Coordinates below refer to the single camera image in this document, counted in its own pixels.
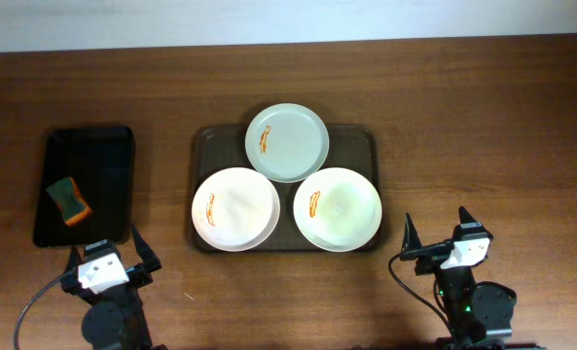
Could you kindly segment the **green and orange sponge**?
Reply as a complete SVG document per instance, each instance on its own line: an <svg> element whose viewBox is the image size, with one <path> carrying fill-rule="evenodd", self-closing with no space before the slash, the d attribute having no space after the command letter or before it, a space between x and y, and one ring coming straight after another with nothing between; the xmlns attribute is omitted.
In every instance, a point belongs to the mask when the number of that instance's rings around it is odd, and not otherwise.
<svg viewBox="0 0 577 350"><path fill-rule="evenodd" d="M62 220L68 227L79 224L92 214L92 209L72 177L56 181L46 188L46 192L59 209Z"/></svg>

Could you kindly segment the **pale green plate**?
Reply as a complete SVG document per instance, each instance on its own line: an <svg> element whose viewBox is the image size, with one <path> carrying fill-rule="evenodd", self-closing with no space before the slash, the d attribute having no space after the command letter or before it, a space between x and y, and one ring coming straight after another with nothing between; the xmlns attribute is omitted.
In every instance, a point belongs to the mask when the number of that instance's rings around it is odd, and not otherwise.
<svg viewBox="0 0 577 350"><path fill-rule="evenodd" d="M330 137L325 123L309 108L280 103L261 111L248 125L245 153L254 169L279 183L295 183L325 162Z"/></svg>

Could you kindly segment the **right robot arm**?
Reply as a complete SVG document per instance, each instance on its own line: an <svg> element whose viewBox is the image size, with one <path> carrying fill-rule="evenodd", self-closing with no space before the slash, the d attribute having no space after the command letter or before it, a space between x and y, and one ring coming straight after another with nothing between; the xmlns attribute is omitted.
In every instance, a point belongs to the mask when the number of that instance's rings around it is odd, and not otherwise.
<svg viewBox="0 0 577 350"><path fill-rule="evenodd" d="M508 343L517 304L514 290L474 278L473 268L487 259L493 235L465 207L458 208L459 224L451 238L424 245L410 216L405 219L401 251L390 260L415 263L417 276L432 275L430 303L391 272L392 278L412 297L428 306L443 321L448 337L435 341L436 349L537 349L535 343Z"/></svg>

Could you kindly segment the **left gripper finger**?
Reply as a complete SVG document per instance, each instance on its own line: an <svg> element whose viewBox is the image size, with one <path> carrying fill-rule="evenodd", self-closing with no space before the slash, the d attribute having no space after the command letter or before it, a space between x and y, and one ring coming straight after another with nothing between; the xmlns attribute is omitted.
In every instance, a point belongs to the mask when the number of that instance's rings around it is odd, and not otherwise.
<svg viewBox="0 0 577 350"><path fill-rule="evenodd" d="M79 254L79 251L76 246L72 245L70 247L70 255L68 259L68 263L65 267L65 271L73 271L75 270L80 264L82 263L82 258Z"/></svg>
<svg viewBox="0 0 577 350"><path fill-rule="evenodd" d="M133 238L135 251L141 258L142 265L147 272L154 272L162 268L162 263L150 245L143 239L141 233L135 225L131 225L131 236Z"/></svg>

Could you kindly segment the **white plate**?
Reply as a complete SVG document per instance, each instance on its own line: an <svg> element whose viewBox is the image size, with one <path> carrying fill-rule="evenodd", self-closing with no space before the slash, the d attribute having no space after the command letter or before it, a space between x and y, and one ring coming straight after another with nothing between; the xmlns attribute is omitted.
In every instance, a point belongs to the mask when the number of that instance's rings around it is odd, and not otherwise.
<svg viewBox="0 0 577 350"><path fill-rule="evenodd" d="M343 253L375 237L382 221L382 204L366 177L347 168L331 167L315 172L299 185L293 217L311 244Z"/></svg>
<svg viewBox="0 0 577 350"><path fill-rule="evenodd" d="M211 247L246 251L264 242L275 229L280 216L279 195L259 172L226 168L199 185L191 214L198 235Z"/></svg>

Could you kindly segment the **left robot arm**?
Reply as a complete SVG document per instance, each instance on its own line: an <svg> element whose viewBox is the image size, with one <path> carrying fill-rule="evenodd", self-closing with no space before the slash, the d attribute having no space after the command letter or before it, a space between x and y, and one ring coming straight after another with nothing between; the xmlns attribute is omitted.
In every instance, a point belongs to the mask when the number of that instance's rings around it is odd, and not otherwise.
<svg viewBox="0 0 577 350"><path fill-rule="evenodd" d="M138 290L153 282L152 273L162 268L156 253L136 227L131 228L134 248L141 262L125 267L116 244L101 240L76 247L61 279L63 292L90 305L83 318L83 338L96 350L151 350L143 302Z"/></svg>

